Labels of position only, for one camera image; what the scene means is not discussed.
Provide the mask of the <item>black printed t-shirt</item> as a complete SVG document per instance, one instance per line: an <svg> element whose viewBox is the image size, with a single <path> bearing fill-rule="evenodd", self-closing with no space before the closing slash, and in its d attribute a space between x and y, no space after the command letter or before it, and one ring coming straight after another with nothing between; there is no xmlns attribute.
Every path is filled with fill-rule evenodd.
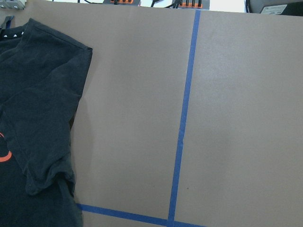
<svg viewBox="0 0 303 227"><path fill-rule="evenodd" d="M71 126L92 49L34 19L0 32L0 224L81 227Z"/></svg>

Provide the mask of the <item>black computer box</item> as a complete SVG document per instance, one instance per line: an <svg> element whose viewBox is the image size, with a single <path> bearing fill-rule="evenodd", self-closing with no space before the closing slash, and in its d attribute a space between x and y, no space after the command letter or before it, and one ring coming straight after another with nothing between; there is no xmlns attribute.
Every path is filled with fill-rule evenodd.
<svg viewBox="0 0 303 227"><path fill-rule="evenodd" d="M302 0L246 0L247 13L303 16Z"/></svg>

